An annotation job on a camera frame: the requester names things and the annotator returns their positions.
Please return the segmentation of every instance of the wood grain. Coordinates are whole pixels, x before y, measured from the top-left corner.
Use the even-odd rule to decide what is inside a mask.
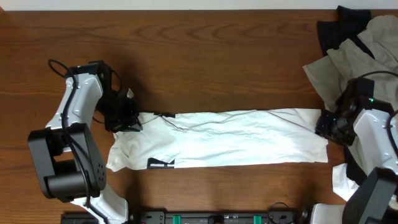
[[[396,11],[374,14],[397,15]],[[7,12],[0,20],[0,223],[58,223],[78,207],[41,193],[27,146],[51,119],[65,90],[47,60],[80,65],[103,59],[136,94],[141,111],[186,113],[321,108],[302,66],[322,57],[316,21],[335,11]],[[92,132],[105,159],[114,139]],[[304,198],[344,203],[327,164],[273,164],[108,171],[133,208],[170,211],[266,210]]]

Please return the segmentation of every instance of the gray cloth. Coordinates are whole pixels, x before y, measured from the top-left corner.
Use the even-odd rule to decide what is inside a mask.
[[[345,90],[348,80],[377,70],[398,72],[398,18],[375,17],[358,37],[371,50],[375,59],[347,39],[338,50],[330,49],[327,51],[328,56],[303,66],[308,79],[330,111],[336,110],[335,101]],[[367,78],[375,81],[374,97],[390,102],[395,110],[398,109],[398,78],[381,73]],[[362,147],[358,138],[349,150],[362,170],[369,174],[371,170],[366,170],[359,159],[358,152],[362,151]]]

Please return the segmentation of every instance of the white cloth scrap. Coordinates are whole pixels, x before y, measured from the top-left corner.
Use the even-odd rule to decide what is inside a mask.
[[[330,111],[336,110],[335,101],[347,86],[348,80],[368,72],[387,70],[398,72],[398,18],[395,16],[378,16],[372,19],[358,38],[374,55],[373,59],[364,53],[354,42],[347,39],[338,50],[328,50],[328,56],[303,66],[308,79],[325,102]],[[398,78],[388,74],[375,74],[366,78],[375,81],[374,97],[391,103],[398,109]],[[348,148],[360,168],[368,174],[359,157],[361,143],[355,139]],[[348,200],[355,187],[346,177],[346,167],[333,169],[333,191]]]
[[[106,167],[146,169],[148,158],[175,160],[175,168],[328,162],[328,141],[314,133],[319,116],[312,109],[140,113],[144,130],[114,134]]]

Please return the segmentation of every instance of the green tape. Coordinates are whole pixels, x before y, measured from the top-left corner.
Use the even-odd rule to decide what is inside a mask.
[[[173,216],[173,224],[181,224],[181,216],[180,215]]]
[[[254,224],[261,224],[261,216],[259,215],[254,216]]]

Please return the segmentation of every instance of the wooden table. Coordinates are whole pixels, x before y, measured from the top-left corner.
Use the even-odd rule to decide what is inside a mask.
[[[375,14],[395,14],[377,11]],[[322,57],[316,21],[335,11],[6,12],[0,17],[0,223],[59,223],[78,207],[40,192],[27,146],[52,118],[65,82],[54,58],[72,65],[103,59],[136,94],[141,111],[171,113],[322,108],[302,66]],[[92,133],[105,160],[114,139]],[[169,211],[267,210],[306,198],[344,203],[329,163],[200,169],[108,170],[108,183],[133,208]]]

